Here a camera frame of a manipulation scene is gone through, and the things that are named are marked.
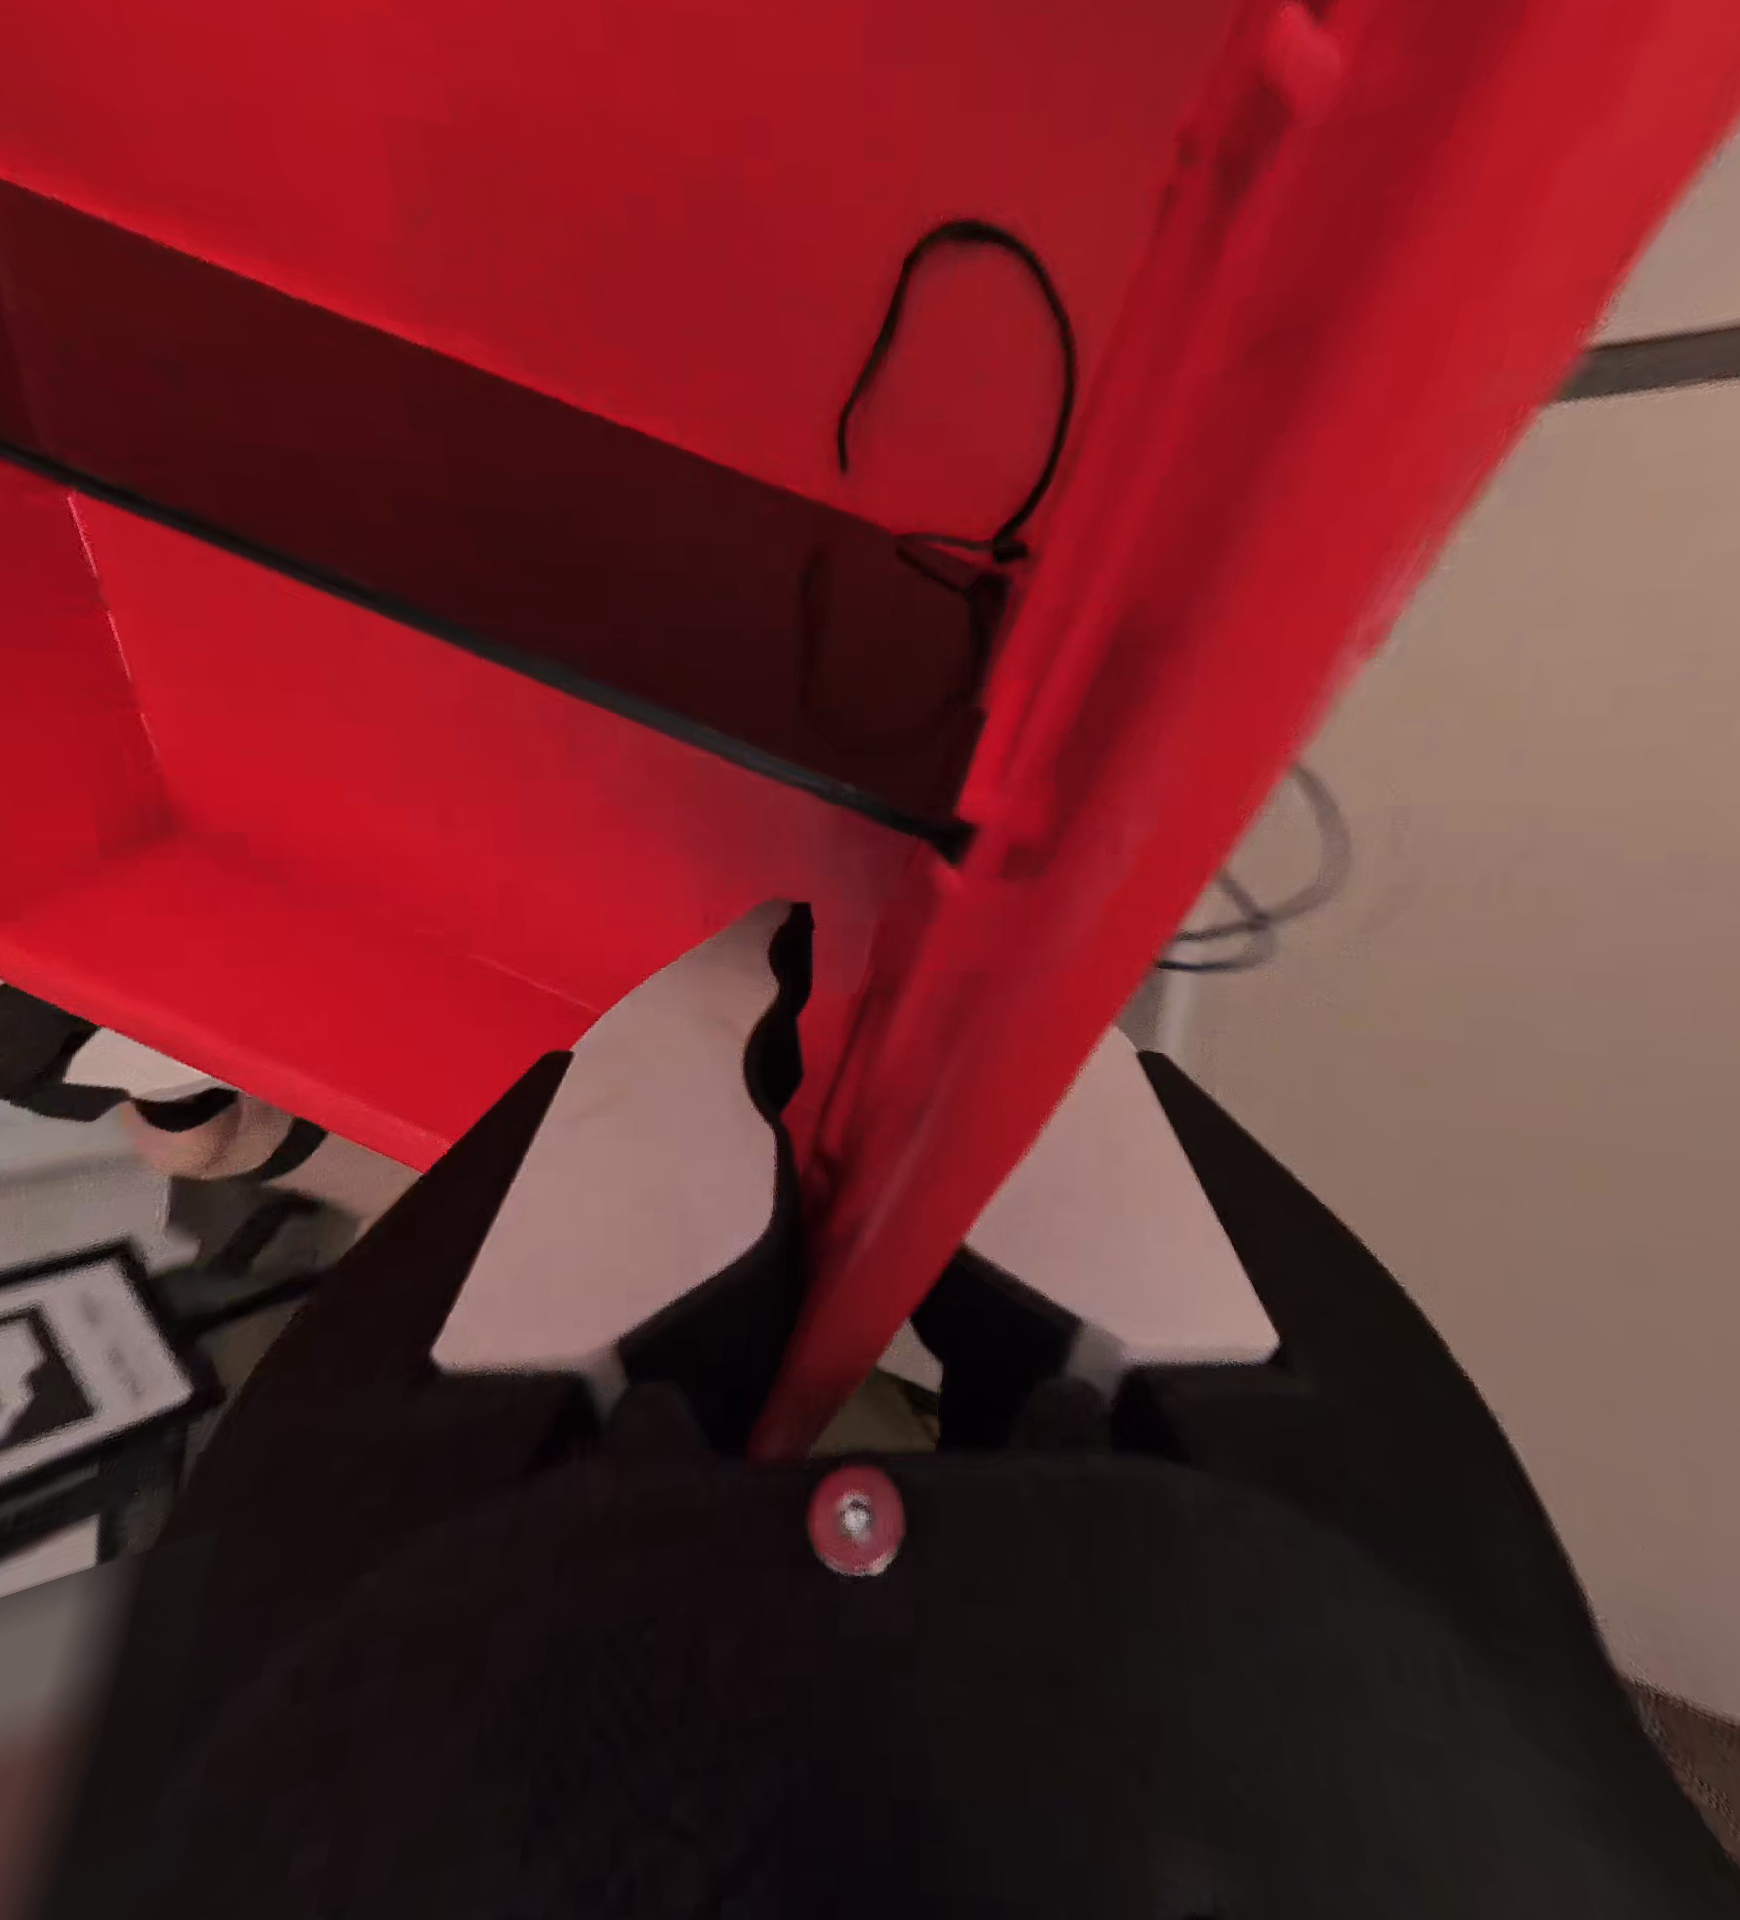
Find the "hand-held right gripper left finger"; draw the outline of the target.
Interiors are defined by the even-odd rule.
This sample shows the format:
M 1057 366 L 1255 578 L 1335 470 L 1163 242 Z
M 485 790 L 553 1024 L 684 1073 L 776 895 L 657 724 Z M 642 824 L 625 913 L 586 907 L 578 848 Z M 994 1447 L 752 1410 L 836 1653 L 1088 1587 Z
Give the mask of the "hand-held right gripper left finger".
M 748 1447 L 806 1299 L 812 935 L 809 907 L 766 903 L 577 1043 L 431 1343 L 442 1375 L 573 1379 L 598 1418 L 665 1387 Z

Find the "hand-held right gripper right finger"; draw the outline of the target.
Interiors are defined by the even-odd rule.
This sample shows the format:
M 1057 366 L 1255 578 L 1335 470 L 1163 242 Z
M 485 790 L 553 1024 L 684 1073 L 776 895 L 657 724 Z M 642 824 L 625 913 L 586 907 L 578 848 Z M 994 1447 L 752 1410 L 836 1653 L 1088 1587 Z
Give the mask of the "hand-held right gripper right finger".
M 1279 1355 L 1147 1065 L 1120 1032 L 1097 1043 L 909 1315 L 941 1373 L 945 1445 L 1001 1445 L 1049 1381 L 1112 1405 L 1133 1370 Z

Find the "red plastic bin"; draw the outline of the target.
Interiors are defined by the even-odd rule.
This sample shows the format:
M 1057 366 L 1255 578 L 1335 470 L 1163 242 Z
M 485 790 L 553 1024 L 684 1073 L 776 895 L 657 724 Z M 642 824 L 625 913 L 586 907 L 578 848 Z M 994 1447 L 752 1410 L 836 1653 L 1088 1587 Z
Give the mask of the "red plastic bin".
M 1736 121 L 1740 4 L 0 4 L 0 180 L 900 541 L 1058 388 L 933 255 L 841 475 L 912 242 L 1080 355 L 960 861 L 0 463 L 0 977 L 426 1164 L 806 903 L 800 1450 Z

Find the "person's left hand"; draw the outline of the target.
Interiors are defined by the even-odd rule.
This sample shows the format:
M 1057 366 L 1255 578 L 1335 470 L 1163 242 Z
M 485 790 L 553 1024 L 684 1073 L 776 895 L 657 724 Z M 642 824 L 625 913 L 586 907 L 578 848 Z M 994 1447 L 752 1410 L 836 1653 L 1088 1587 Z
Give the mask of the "person's left hand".
M 222 1089 L 172 1104 L 124 1104 L 119 1131 L 170 1182 L 253 1178 L 282 1148 L 293 1120 L 249 1096 L 216 1096 Z

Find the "black white printed tag board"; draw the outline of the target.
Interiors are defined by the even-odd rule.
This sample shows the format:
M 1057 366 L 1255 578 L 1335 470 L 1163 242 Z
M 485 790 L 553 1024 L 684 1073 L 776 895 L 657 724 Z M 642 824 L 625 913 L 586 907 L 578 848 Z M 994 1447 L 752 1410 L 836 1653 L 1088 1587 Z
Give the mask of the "black white printed tag board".
M 2 1270 L 0 1551 L 99 1519 L 222 1394 L 130 1242 Z

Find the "black bin divider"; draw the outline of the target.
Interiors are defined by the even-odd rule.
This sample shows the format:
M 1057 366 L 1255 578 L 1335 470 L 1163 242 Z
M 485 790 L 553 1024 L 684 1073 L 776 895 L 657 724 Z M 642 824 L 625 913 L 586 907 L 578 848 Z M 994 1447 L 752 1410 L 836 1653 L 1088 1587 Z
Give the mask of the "black bin divider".
M 0 180 L 0 463 L 960 861 L 1006 589 Z

